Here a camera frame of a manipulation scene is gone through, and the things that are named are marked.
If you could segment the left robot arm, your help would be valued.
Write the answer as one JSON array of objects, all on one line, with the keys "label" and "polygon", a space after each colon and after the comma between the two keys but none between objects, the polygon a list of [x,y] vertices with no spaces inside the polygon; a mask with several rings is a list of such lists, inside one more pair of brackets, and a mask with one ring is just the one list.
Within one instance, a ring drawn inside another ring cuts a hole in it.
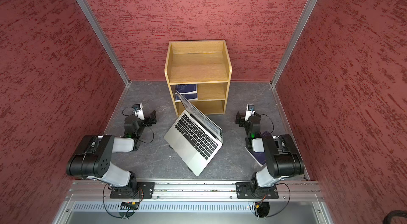
[{"label": "left robot arm", "polygon": [[134,172],[123,170],[111,161],[113,153],[130,153],[139,149],[145,128],[157,123],[156,112],[149,117],[140,114],[125,119],[123,137],[86,135],[66,165],[66,174],[80,179],[96,179],[111,189],[112,199],[151,199],[154,182],[137,181]]}]

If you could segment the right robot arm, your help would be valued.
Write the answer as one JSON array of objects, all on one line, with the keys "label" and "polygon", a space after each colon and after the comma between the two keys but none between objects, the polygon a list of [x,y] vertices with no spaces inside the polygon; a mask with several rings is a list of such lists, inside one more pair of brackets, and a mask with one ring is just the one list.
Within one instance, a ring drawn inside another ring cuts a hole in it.
[{"label": "right robot arm", "polygon": [[252,153],[264,154],[265,164],[249,182],[237,182],[238,199],[278,199],[277,183],[283,179],[303,175],[305,165],[290,135],[261,133],[261,115],[236,114],[235,123],[247,133],[245,145]]}]

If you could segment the silver laptop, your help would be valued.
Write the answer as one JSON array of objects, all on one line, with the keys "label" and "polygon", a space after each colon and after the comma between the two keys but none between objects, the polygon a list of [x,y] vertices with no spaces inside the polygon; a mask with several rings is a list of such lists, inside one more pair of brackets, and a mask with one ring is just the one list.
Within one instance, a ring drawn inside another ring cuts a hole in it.
[{"label": "silver laptop", "polygon": [[188,168],[199,176],[223,146],[223,131],[176,91],[184,107],[164,139]]}]

